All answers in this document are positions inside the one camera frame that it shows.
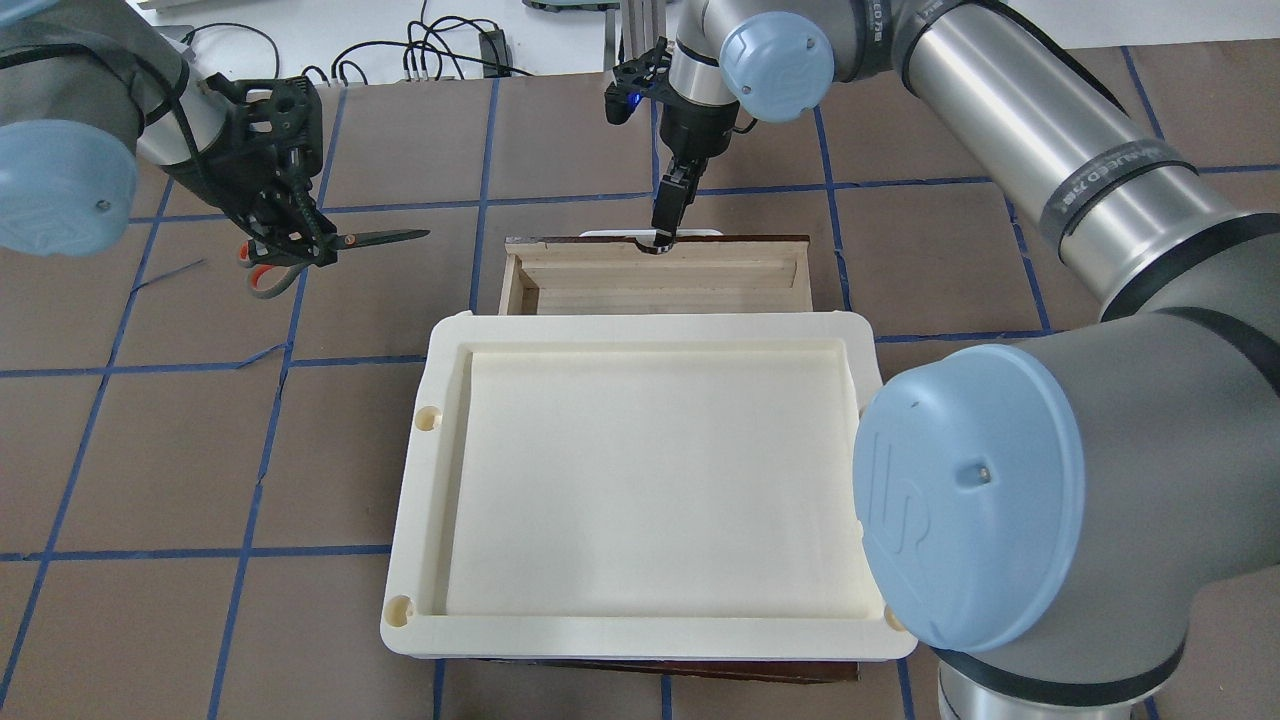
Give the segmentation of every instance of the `white floor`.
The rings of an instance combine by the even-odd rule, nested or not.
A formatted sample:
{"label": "white floor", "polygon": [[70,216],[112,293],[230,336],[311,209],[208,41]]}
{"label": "white floor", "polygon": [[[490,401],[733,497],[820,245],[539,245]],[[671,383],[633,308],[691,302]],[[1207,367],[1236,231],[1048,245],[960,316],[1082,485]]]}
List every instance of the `white floor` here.
{"label": "white floor", "polygon": [[[676,26],[680,5],[668,8]],[[488,17],[507,32],[515,64],[535,74],[603,69],[603,13],[547,13],[520,0],[428,0],[428,17]],[[1158,45],[1206,40],[1280,37],[1276,0],[1014,0],[1012,5],[1039,23],[1066,47]],[[280,45],[283,72],[293,74],[315,64],[326,72],[334,55],[365,40],[403,40],[420,0],[201,0],[163,13],[145,12],[155,24],[202,24],[233,20],[270,33]],[[454,51],[477,56],[470,29],[451,38]],[[271,72],[266,44],[237,29],[206,31],[198,41],[202,64],[230,77],[264,77]],[[351,55],[374,83],[403,79],[401,51],[358,50]],[[479,77],[480,68],[466,69]]]}

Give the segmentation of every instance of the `white plastic tray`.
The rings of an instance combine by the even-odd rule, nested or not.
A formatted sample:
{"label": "white plastic tray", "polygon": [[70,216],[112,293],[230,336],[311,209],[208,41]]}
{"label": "white plastic tray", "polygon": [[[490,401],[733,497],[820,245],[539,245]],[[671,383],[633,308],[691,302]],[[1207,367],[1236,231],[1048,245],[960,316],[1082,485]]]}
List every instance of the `white plastic tray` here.
{"label": "white plastic tray", "polygon": [[431,333],[383,609],[416,657],[887,660],[849,313],[471,316]]}

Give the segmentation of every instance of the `ur robot arm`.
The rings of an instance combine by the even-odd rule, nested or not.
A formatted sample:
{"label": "ur robot arm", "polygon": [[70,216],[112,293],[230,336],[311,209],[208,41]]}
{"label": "ur robot arm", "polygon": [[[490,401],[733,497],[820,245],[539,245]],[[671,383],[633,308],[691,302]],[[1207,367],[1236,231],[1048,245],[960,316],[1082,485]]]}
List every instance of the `ur robot arm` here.
{"label": "ur robot arm", "polygon": [[1103,313],[886,384],[854,450],[868,561],[947,719],[1128,719],[1197,589],[1280,562],[1280,215],[1233,208],[1000,3],[689,0],[607,94],[613,122],[664,105],[654,250],[739,104],[785,120],[888,68]]}
{"label": "ur robot arm", "polygon": [[[340,250],[426,234],[339,234],[317,210],[321,105],[307,78],[200,77],[124,0],[0,3],[0,246],[87,255],[116,242],[134,150],[244,231],[259,297]],[[291,270],[264,286],[275,266]]]}

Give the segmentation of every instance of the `blue tape line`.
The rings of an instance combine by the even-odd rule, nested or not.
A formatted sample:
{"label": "blue tape line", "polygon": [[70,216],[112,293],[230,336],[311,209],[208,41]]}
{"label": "blue tape line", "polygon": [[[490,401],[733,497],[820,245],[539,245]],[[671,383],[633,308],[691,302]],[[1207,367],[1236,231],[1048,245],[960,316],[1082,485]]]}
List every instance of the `blue tape line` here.
{"label": "blue tape line", "polygon": [[333,161],[338,152],[338,133],[342,131],[342,118],[347,114],[347,88],[338,91],[338,109],[333,114],[333,132],[329,135],[329,150],[325,152],[325,172],[320,176],[320,188],[316,190],[316,208],[324,209],[329,195],[329,178],[333,176]]}
{"label": "blue tape line", "polygon": [[102,375],[105,368],[51,368],[49,370],[0,370],[0,380],[13,378],[65,378],[82,375]]}
{"label": "blue tape line", "polygon": [[[1202,176],[1206,174],[1231,174],[1231,173],[1268,173],[1280,170],[1280,164],[1261,164],[1261,165],[1215,165],[1211,168],[1199,168]],[[911,178],[911,179],[888,179],[888,181],[861,181],[861,182],[837,182],[833,184],[836,190],[869,190],[877,187],[919,187],[919,186],[940,186],[940,184],[972,184],[972,183],[988,183],[992,182],[989,177],[984,176],[964,176],[964,177],[950,177],[950,178]],[[699,190],[699,195],[769,195],[781,192],[809,192],[815,190],[824,190],[826,184],[774,184],[774,186],[760,186],[760,187],[713,187]],[[632,200],[635,197],[649,197],[649,192],[620,192],[609,195],[562,195],[562,196],[548,196],[548,197],[508,197],[503,200],[489,200],[489,205],[543,205],[552,202],[593,202],[593,201],[609,201],[609,200]],[[346,205],[339,208],[325,208],[324,211],[332,215],[340,215],[343,213],[388,213],[396,210],[449,210],[454,208],[479,208],[479,200],[447,200],[440,202],[399,202],[389,205]],[[205,220],[224,220],[224,215],[173,215],[168,218],[133,218],[129,222],[133,224],[147,224],[147,223],[197,223]]]}
{"label": "blue tape line", "polygon": [[[169,197],[173,196],[173,178],[165,183],[164,193],[160,196],[160,206],[156,213],[164,215],[165,208],[169,205]],[[131,288],[136,287],[142,282],[142,277],[147,272],[147,263],[151,260],[151,249],[155,247],[156,236],[160,234],[160,223],[151,224],[151,232],[147,234],[147,243],[142,249],[142,258],[138,260],[138,269],[133,273],[133,282],[129,284]],[[133,315],[133,305],[137,300],[136,292],[129,292],[128,300],[124,302],[124,310],[120,313],[120,323],[115,329],[115,340],[111,342],[111,354],[108,356],[106,368],[115,365],[115,359],[120,354],[120,345],[124,342],[124,331],[129,325],[129,318]],[[31,620],[36,614],[36,605],[40,602],[40,593],[45,585],[45,577],[49,574],[49,564],[52,560],[54,548],[58,547],[58,536],[63,530],[63,523],[67,520],[67,511],[70,509],[72,495],[76,492],[76,483],[79,480],[81,468],[84,465],[84,455],[88,451],[90,439],[93,437],[93,427],[97,424],[99,411],[102,409],[102,398],[106,397],[106,386],[110,383],[110,374],[104,373],[101,382],[97,384],[97,395],[93,396],[93,405],[88,413],[88,420],[84,423],[84,432],[81,434],[79,447],[76,448],[76,460],[72,462],[70,473],[67,478],[67,486],[63,488],[63,497],[58,502],[58,512],[54,515],[54,524],[49,530],[49,538],[45,541],[45,551],[41,553],[40,569],[36,570],[36,579],[31,585],[31,594],[27,596],[27,606],[23,609],[22,620],[18,623],[18,632],[14,635],[13,647],[9,651],[9,661],[5,664],[4,676],[0,678],[0,710],[4,710],[5,700],[9,697],[9,687],[13,684],[13,674],[18,669],[18,659],[22,656],[22,646],[27,641],[27,632],[31,629]]]}
{"label": "blue tape line", "polygon": [[93,560],[186,560],[192,557],[237,557],[234,547],[173,548],[173,550],[73,550],[52,553],[54,562],[84,562]]}
{"label": "blue tape line", "polygon": [[448,660],[443,657],[435,661],[435,678],[431,683],[431,720],[440,720],[444,712],[444,665]]}
{"label": "blue tape line", "polygon": [[[22,378],[64,378],[88,375],[151,375],[165,373],[227,373],[239,370],[285,347],[274,345],[244,360],[230,363],[178,363],[172,365],[116,365],[114,368],[52,368],[47,370],[0,370],[0,380]],[[374,355],[356,357],[310,357],[293,360],[293,368],[332,368],[346,365],[396,365],[426,360],[425,355]]]}
{"label": "blue tape line", "polygon": [[[339,95],[338,100],[338,115],[334,119],[334,132],[329,142],[330,151],[337,147],[346,97],[347,95],[344,90],[343,94]],[[317,205],[320,204],[320,197],[323,197],[325,188],[328,188],[329,174],[332,170],[333,164],[326,164],[324,176],[320,178],[321,190],[317,193]],[[214,669],[214,687],[209,693],[207,720],[215,720],[218,717],[218,708],[221,705],[223,682],[227,678],[227,662],[230,659],[232,638],[236,635],[236,619],[239,616],[239,601],[244,593],[244,575],[248,570],[248,561],[252,555],[253,533],[257,529],[257,514],[262,506],[262,479],[266,477],[266,470],[271,464],[271,451],[275,447],[275,432],[280,421],[280,407],[284,404],[284,384],[289,378],[289,368],[293,364],[293,348],[297,345],[298,322],[302,318],[302,300],[306,296],[307,277],[307,270],[302,270],[302,274],[298,275],[298,281],[296,283],[293,295],[293,314],[289,318],[289,332],[284,341],[284,359],[280,363],[280,379],[276,383],[275,398],[271,402],[271,416],[266,423],[266,438],[262,441],[262,459],[257,466],[257,483],[253,486],[253,500],[250,503],[248,519],[244,521],[244,538],[241,542],[238,553],[239,560],[236,564],[236,580],[232,583],[232,597],[227,606],[227,623],[223,625],[223,641],[218,650],[218,665]]]}
{"label": "blue tape line", "polygon": [[175,365],[124,365],[120,368],[110,368],[106,370],[109,375],[161,375],[172,373],[229,373],[232,370],[238,370],[246,365],[250,365],[262,356],[270,354],[273,348],[265,350],[259,355],[255,355],[250,360],[239,363],[188,363],[188,364],[175,364]]}
{"label": "blue tape line", "polygon": [[671,710],[671,675],[662,676],[662,720],[672,720]]}
{"label": "blue tape line", "polygon": [[549,205],[556,202],[598,202],[598,201],[611,201],[611,200],[635,200],[637,197],[649,197],[648,192],[608,192],[600,195],[558,195],[554,197],[515,197],[508,200],[494,199],[486,200],[485,205]]}
{"label": "blue tape line", "polygon": [[452,210],[454,208],[479,208],[479,200],[445,200],[439,202],[399,202],[392,205],[351,205],[346,208],[325,208],[330,215],[344,213],[392,213],[397,210]]}
{"label": "blue tape line", "polygon": [[911,697],[911,671],[905,657],[897,659],[897,687],[902,692],[902,712],[906,720],[915,720],[915,698]]}
{"label": "blue tape line", "polygon": [[253,547],[252,557],[344,557],[348,555],[390,555],[389,544],[321,544],[314,547]]}
{"label": "blue tape line", "polygon": [[783,192],[813,192],[827,190],[826,184],[772,184],[763,187],[713,187],[699,190],[699,195],[774,195]]}
{"label": "blue tape line", "polygon": [[993,341],[993,340],[1030,340],[1053,334],[1053,331],[1000,331],[989,333],[940,333],[940,334],[886,334],[876,338],[881,345],[899,345],[905,342],[965,342],[965,341]]}
{"label": "blue tape line", "polygon": [[253,487],[253,501],[250,505],[248,521],[244,523],[244,541],[236,556],[236,580],[232,583],[230,603],[227,606],[227,623],[223,625],[223,641],[218,650],[218,666],[214,670],[214,689],[209,696],[209,720],[218,717],[218,706],[223,700],[223,680],[227,678],[227,660],[232,652],[232,637],[236,634],[236,618],[239,615],[239,601],[244,591],[244,574],[248,570],[248,548],[253,544],[253,530],[257,525],[257,510],[262,502],[261,480]]}
{"label": "blue tape line", "polygon": [[822,174],[826,181],[827,209],[831,213],[831,236],[836,243],[836,269],[840,272],[840,293],[845,310],[852,311],[854,300],[849,290],[849,269],[845,266],[845,240],[840,229],[840,209],[836,206],[836,182],[831,172],[831,150],[827,147],[827,127],[822,120],[822,108],[813,109],[813,122],[818,128],[818,147],[822,150]]}
{"label": "blue tape line", "polygon": [[380,355],[374,357],[311,357],[294,360],[294,368],[344,368],[351,365],[406,365],[422,363],[426,355]]}
{"label": "blue tape line", "polygon": [[1199,168],[1202,176],[1221,176],[1226,173],[1274,173],[1280,172],[1280,163],[1270,165],[1219,165]]}
{"label": "blue tape line", "polygon": [[[186,560],[202,557],[239,557],[238,547],[195,547],[163,550],[69,550],[55,551],[50,562],[92,562],[105,560]],[[320,544],[251,547],[250,557],[346,557],[351,555],[390,555],[389,544]],[[44,552],[0,552],[0,562],[40,562]]]}
{"label": "blue tape line", "polygon": [[498,88],[500,78],[493,78],[493,88],[489,92],[489,120],[484,136],[484,160],[480,167],[480,204],[476,213],[476,243],[471,256],[471,296],[467,307],[472,313],[480,301],[480,268],[484,263],[484,223],[489,210],[489,170],[493,165],[493,135],[498,120]]}
{"label": "blue tape line", "polygon": [[1048,309],[1044,306],[1044,295],[1041,292],[1039,278],[1036,277],[1036,264],[1032,263],[1030,250],[1027,247],[1027,236],[1023,234],[1023,225],[1018,222],[1018,209],[1005,197],[1005,211],[1009,213],[1009,224],[1014,228],[1014,240],[1018,241],[1018,252],[1023,256],[1023,269],[1027,272],[1027,283],[1032,288],[1032,299],[1036,301],[1036,314],[1041,319],[1041,329],[1053,329],[1048,322]]}
{"label": "blue tape line", "polygon": [[892,181],[837,182],[836,190],[870,190],[876,187],[932,187],[940,184],[982,184],[993,182],[987,176],[960,176],[954,178],[902,178]]}
{"label": "blue tape line", "polygon": [[1120,54],[1124,55],[1124,64],[1129,68],[1129,78],[1133,79],[1133,86],[1138,91],[1138,99],[1142,100],[1142,109],[1147,113],[1147,120],[1151,122],[1152,132],[1160,140],[1165,140],[1165,129],[1160,127],[1160,120],[1156,118],[1156,109],[1151,106],[1151,97],[1147,96],[1147,88],[1142,85],[1142,77],[1138,76],[1138,65],[1133,61],[1129,46],[1121,46]]}
{"label": "blue tape line", "polygon": [[209,213],[201,215],[164,215],[155,219],[157,223],[200,223],[205,220],[225,220],[221,213]]}

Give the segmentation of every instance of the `wooden box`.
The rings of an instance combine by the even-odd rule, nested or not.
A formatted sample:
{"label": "wooden box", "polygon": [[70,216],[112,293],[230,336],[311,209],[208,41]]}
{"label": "wooden box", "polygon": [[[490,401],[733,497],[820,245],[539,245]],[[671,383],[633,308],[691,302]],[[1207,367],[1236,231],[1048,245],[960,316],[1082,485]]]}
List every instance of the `wooden box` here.
{"label": "wooden box", "polygon": [[515,237],[498,313],[806,313],[808,258],[805,236],[681,237],[663,255],[628,237]]}

